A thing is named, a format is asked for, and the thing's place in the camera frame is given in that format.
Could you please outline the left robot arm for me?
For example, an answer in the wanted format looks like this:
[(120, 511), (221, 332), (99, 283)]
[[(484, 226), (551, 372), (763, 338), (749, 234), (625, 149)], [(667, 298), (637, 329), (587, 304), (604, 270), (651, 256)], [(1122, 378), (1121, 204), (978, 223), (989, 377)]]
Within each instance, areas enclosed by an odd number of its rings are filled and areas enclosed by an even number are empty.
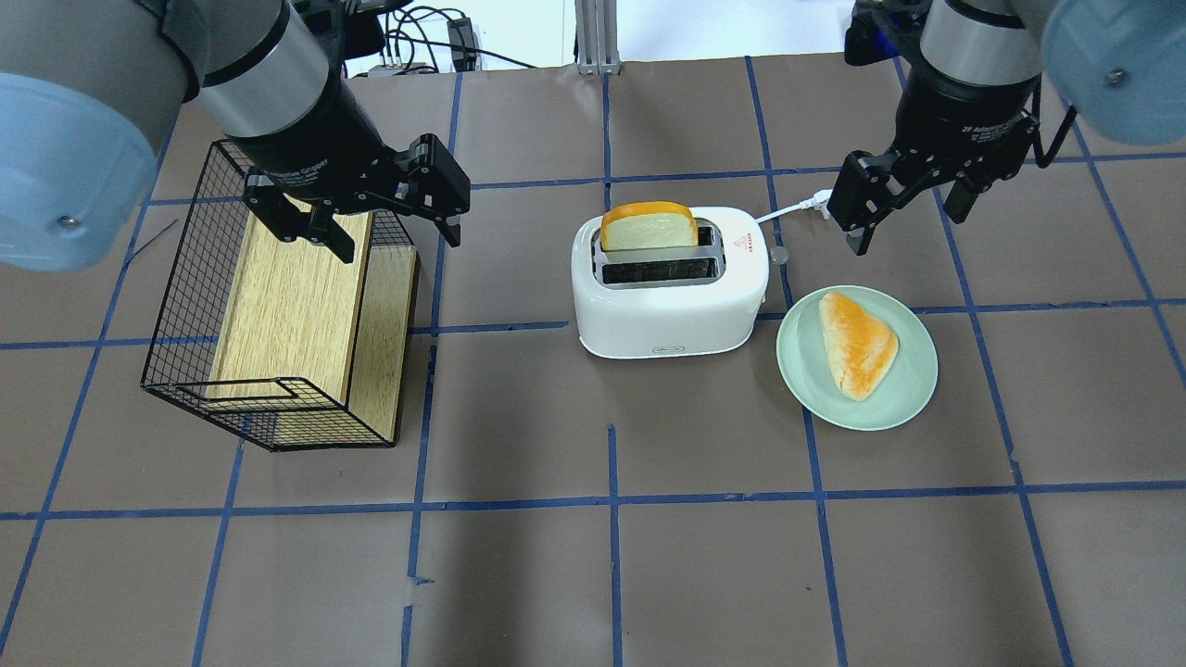
[(471, 183), (425, 134), (383, 144), (342, 77), (394, 1), (5, 1), (1, 258), (89, 269), (154, 186), (181, 106), (251, 163), (242, 201), (285, 244), (347, 263), (339, 215), (385, 208), (461, 243)]

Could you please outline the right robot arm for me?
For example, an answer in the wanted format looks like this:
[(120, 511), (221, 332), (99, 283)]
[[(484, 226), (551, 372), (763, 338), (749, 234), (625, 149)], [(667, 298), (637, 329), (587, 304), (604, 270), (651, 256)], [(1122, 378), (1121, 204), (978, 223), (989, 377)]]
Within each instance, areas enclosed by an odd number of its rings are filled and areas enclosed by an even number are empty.
[(856, 255), (923, 191), (948, 185), (949, 220), (1046, 169), (1076, 119), (1111, 141), (1182, 140), (1181, 1), (856, 1), (849, 65), (903, 57), (908, 76), (881, 155), (844, 157), (827, 212)]

